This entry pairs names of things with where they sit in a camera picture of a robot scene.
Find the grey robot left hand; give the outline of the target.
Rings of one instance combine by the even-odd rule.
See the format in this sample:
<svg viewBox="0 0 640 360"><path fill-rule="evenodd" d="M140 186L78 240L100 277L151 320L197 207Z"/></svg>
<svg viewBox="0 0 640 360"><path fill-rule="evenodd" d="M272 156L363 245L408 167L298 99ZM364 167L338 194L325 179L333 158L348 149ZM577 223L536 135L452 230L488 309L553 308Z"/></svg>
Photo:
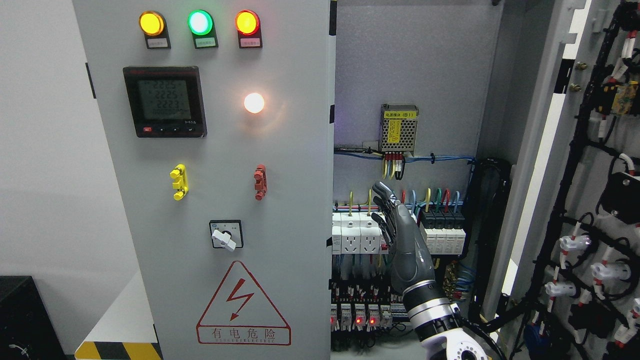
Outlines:
<svg viewBox="0 0 640 360"><path fill-rule="evenodd" d="M392 242L391 285L394 290L404 293L421 281L434 281L434 262L412 213L384 183L375 182L372 189L377 194L375 202L385 214L389 229L387 238Z"/></svg>

